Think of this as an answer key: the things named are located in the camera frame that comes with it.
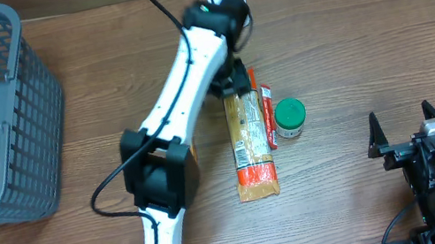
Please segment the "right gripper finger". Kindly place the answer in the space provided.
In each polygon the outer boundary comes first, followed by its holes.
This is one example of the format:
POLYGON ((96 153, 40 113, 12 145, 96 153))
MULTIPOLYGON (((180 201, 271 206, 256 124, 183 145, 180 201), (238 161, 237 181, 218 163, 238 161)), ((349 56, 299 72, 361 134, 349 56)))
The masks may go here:
POLYGON ((369 114, 369 127, 370 127, 370 138, 369 138, 369 149, 368 157, 382 156, 381 149, 389 147, 388 140, 386 139, 384 132, 382 131, 381 125, 378 122, 377 116, 372 112, 369 114))
POLYGON ((435 108, 427 100, 423 100, 421 103, 424 119, 435 119, 435 108))

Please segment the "green lid jar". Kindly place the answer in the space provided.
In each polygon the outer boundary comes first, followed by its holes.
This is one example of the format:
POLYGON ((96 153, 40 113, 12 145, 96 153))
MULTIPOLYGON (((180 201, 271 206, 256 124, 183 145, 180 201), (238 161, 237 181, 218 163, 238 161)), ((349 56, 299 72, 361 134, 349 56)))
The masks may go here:
POLYGON ((273 115, 278 135, 287 139, 301 134, 306 111, 300 100, 289 97, 279 101, 273 115))

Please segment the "red and tan cracker package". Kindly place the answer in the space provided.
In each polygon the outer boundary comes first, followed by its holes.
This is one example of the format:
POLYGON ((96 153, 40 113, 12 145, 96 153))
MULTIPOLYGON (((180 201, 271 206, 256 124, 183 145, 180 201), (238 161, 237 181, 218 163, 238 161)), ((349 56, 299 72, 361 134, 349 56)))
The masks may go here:
POLYGON ((224 99, 240 202, 257 201, 280 193, 262 100, 258 95, 252 67, 248 68, 248 76, 251 86, 249 92, 224 99))

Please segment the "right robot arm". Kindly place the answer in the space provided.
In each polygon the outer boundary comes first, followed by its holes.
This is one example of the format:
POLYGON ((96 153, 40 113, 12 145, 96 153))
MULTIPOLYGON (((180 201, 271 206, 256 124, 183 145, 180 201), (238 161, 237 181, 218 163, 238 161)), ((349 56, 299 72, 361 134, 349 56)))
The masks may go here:
POLYGON ((435 108, 427 101, 422 101, 421 107, 424 122, 419 131, 410 136, 409 142, 395 145, 386 139, 372 112, 368 157, 383 157, 387 171, 402 169, 412 189, 424 225, 410 232, 409 244, 435 244, 435 108))

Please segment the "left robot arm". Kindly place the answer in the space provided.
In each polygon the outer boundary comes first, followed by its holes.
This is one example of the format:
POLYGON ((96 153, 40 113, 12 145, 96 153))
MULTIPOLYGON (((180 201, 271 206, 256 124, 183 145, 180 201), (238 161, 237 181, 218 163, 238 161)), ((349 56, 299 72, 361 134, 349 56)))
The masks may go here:
POLYGON ((139 130, 121 136, 126 190, 144 218, 145 244, 182 243, 185 212, 199 185, 191 146, 204 99, 251 89, 247 69, 234 56, 249 14, 245 0, 189 5, 177 25, 177 55, 155 106, 139 130))

